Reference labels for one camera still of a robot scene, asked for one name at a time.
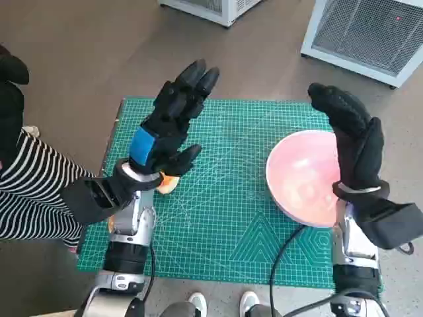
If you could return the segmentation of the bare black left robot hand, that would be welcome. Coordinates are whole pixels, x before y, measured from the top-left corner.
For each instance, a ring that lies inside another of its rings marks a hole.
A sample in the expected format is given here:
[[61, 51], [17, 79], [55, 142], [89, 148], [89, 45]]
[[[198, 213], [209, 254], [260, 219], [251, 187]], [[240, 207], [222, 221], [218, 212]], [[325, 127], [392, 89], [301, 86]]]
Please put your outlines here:
[[180, 147], [188, 137], [190, 120], [204, 109], [204, 102], [219, 78], [219, 68], [207, 68], [204, 59], [191, 63], [173, 81], [166, 81], [153, 102], [154, 109], [135, 132], [129, 149], [130, 166], [142, 174], [163, 172], [181, 177], [192, 167], [202, 147]]

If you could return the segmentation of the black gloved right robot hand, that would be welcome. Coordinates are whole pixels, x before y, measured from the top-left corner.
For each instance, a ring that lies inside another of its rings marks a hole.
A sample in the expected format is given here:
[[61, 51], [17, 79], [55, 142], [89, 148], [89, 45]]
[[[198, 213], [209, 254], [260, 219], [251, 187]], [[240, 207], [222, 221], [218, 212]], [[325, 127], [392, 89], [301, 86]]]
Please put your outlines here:
[[340, 184], [353, 191], [382, 188], [381, 120], [371, 116], [357, 97], [336, 86], [312, 83], [307, 93], [312, 107], [327, 115], [336, 136]]

